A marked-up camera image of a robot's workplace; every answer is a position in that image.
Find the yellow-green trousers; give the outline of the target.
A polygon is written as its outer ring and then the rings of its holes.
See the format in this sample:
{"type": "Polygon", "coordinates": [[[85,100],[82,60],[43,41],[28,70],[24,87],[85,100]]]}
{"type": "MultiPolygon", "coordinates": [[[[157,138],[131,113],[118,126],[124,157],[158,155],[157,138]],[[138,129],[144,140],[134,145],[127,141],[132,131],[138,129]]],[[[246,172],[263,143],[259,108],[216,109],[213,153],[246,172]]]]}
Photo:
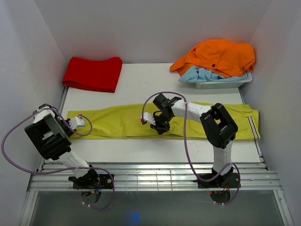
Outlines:
{"type": "MultiPolygon", "coordinates": [[[[184,129],[183,118],[175,117],[170,122],[170,130],[162,135],[142,125],[140,115],[142,104],[113,106],[101,110],[69,111],[67,118],[85,116],[86,126],[79,129],[77,139],[132,139],[132,138],[175,138],[182,139],[184,132],[188,139],[205,139],[206,135],[201,124],[188,120],[184,129]]],[[[225,105],[238,126],[236,140],[258,140],[259,112],[249,105],[225,105]]]]}

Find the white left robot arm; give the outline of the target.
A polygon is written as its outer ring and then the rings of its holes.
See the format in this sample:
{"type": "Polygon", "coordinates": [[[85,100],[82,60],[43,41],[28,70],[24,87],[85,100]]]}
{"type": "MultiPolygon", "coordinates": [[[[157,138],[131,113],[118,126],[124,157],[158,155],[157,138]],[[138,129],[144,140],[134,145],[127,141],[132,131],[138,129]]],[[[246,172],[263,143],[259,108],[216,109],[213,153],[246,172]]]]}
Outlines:
{"type": "Polygon", "coordinates": [[[74,176],[69,180],[83,188],[97,188],[100,177],[91,165],[71,150],[70,137],[77,129],[86,125],[82,116],[64,119],[56,108],[49,104],[39,106],[33,113],[33,122],[25,127],[25,132],[40,155],[71,168],[74,176]]]}

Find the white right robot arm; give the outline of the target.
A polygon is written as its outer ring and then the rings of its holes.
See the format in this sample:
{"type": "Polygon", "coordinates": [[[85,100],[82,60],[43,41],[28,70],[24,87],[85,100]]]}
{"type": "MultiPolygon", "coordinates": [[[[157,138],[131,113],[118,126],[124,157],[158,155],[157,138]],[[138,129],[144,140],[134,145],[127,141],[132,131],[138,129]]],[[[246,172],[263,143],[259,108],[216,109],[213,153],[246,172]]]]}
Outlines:
{"type": "Polygon", "coordinates": [[[231,149],[238,126],[222,104],[199,105],[188,102],[184,97],[169,99],[162,93],[158,93],[153,103],[158,110],[154,113],[143,112],[141,122],[150,123],[150,127],[160,135],[170,130],[170,121],[174,117],[183,117],[185,121],[192,120],[202,125],[206,139],[213,146],[214,163],[211,173],[196,174],[195,182],[199,188],[239,186],[239,177],[233,172],[231,162],[231,149]]]}

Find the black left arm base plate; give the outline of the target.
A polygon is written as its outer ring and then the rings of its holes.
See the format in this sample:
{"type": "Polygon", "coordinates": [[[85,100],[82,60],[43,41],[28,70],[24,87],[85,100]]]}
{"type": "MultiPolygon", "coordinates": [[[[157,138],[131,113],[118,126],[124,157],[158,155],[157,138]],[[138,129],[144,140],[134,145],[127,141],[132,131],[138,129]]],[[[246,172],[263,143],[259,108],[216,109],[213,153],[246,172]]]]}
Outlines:
{"type": "Polygon", "coordinates": [[[101,189],[112,189],[113,188],[113,184],[112,184],[112,179],[110,178],[110,176],[108,174],[99,174],[99,186],[98,187],[88,187],[88,186],[81,186],[76,184],[75,182],[73,182],[72,184],[72,188],[73,189],[97,189],[97,188],[101,188],[101,189]]]}

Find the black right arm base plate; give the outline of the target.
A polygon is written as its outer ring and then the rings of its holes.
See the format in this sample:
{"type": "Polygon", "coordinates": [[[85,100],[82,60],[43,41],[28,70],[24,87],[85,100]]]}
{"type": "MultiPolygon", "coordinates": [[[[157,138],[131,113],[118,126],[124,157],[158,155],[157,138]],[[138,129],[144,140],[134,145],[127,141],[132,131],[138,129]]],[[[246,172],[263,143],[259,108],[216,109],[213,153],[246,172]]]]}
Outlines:
{"type": "Polygon", "coordinates": [[[231,174],[224,182],[219,178],[210,182],[203,182],[200,180],[194,180],[193,182],[198,184],[198,188],[238,188],[238,174],[231,174]]]}

